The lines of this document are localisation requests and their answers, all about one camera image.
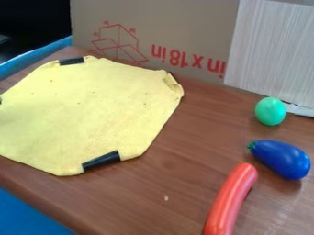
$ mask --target yellow cloth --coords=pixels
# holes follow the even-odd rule
[[[184,91],[166,71],[107,59],[40,66],[2,95],[0,154],[57,175],[117,150],[143,154]]]

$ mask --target red sausage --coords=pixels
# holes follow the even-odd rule
[[[237,165],[214,201],[205,225],[205,235],[232,234],[241,203],[255,184],[257,177],[258,173],[251,164],[243,162]]]

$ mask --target white panel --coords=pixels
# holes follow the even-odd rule
[[[224,84],[314,107],[314,7],[241,0]]]

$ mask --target wooden table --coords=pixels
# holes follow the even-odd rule
[[[85,55],[61,50],[0,82],[0,92],[44,62]],[[290,142],[314,156],[314,120],[288,115],[278,127],[254,118],[261,97],[177,77],[185,97],[143,156],[71,177],[56,177],[0,157],[2,187],[79,234],[202,234],[228,173],[252,162],[259,180],[234,234],[314,234],[314,174],[287,181],[255,161],[246,144]]]

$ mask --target toy vegetable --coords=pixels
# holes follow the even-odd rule
[[[248,145],[261,162],[287,179],[301,179],[310,169],[310,158],[301,149],[277,140],[255,140]]]

